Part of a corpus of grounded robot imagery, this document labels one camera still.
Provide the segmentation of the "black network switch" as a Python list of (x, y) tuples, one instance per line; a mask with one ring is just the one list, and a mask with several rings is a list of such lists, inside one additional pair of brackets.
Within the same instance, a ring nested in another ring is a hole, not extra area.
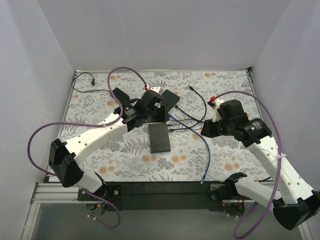
[(171, 151), (168, 126), (165, 122), (148, 125), (150, 152), (152, 154)]
[(170, 90), (165, 90), (161, 96), (163, 97), (163, 102), (165, 103), (165, 106), (168, 112), (180, 100), (180, 97), (175, 93), (171, 92)]

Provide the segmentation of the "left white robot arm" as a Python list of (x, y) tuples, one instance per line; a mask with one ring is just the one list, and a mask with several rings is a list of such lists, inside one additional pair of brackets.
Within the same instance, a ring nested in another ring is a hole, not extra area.
[(101, 146), (143, 124), (166, 122), (167, 104), (162, 92), (161, 87), (152, 87), (140, 99), (133, 100), (115, 88), (111, 95), (119, 107), (101, 121), (101, 127), (89, 129), (66, 141), (54, 140), (50, 145), (49, 166), (62, 186), (78, 186), (90, 193), (101, 189), (104, 184), (102, 177), (85, 170), (81, 163)]

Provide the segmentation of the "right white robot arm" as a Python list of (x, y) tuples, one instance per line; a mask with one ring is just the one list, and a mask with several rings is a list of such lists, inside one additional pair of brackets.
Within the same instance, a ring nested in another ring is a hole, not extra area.
[(245, 196), (269, 207), (275, 219), (287, 230), (293, 230), (320, 211), (320, 193), (294, 169), (279, 147), (271, 130), (260, 118), (249, 119), (238, 100), (218, 98), (208, 105), (213, 119), (205, 120), (201, 135), (208, 138), (232, 136), (242, 143), (265, 168), (277, 184), (276, 192), (256, 182), (245, 173), (234, 173), (226, 179), (225, 190), (231, 197)]

